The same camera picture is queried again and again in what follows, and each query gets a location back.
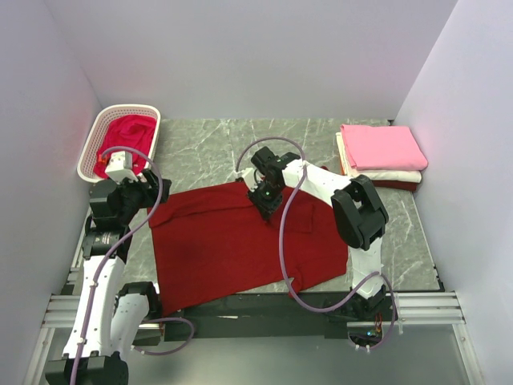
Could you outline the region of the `dark red t shirt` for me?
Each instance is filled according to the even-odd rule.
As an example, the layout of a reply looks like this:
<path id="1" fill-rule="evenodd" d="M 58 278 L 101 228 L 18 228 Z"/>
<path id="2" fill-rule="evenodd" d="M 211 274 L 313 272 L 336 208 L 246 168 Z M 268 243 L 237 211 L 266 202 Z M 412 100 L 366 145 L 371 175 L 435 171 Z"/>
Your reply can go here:
<path id="1" fill-rule="evenodd" d="M 282 280 L 281 213 L 264 221 L 242 182 L 171 195 L 149 221 L 164 314 Z M 295 291 L 345 274 L 348 247 L 333 210 L 299 192 L 285 221 L 285 265 Z"/>

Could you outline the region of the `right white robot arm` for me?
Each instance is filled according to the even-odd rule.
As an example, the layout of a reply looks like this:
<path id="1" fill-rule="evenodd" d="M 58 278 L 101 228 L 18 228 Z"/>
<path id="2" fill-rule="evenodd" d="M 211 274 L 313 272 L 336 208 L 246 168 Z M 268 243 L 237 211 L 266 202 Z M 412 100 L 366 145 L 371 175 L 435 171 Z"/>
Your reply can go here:
<path id="1" fill-rule="evenodd" d="M 268 147 L 252 156 L 251 167 L 235 169 L 248 187 L 248 198 L 263 219 L 279 209 L 289 210 L 299 192 L 325 203 L 333 210 L 337 233 L 347 244 L 352 268 L 352 289 L 337 304 L 325 309 L 304 302 L 294 288 L 293 299 L 303 308 L 322 314 L 351 305 L 357 318 L 371 319 L 391 291 L 382 273 L 382 238 L 389 215 L 372 181 L 329 172 L 304 160 L 302 154 L 275 155 Z"/>

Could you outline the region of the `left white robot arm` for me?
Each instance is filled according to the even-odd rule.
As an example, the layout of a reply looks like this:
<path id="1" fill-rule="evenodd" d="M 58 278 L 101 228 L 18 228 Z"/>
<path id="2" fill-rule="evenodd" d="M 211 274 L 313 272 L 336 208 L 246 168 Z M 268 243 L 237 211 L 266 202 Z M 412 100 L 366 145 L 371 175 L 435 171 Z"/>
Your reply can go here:
<path id="1" fill-rule="evenodd" d="M 121 286 L 141 209 L 153 211 L 169 198 L 171 181 L 145 169 L 135 179 L 93 184 L 84 227 L 83 285 L 71 335 L 62 357 L 44 370 L 49 384 L 126 384 L 127 355 L 141 322 L 161 313 L 152 282 Z"/>

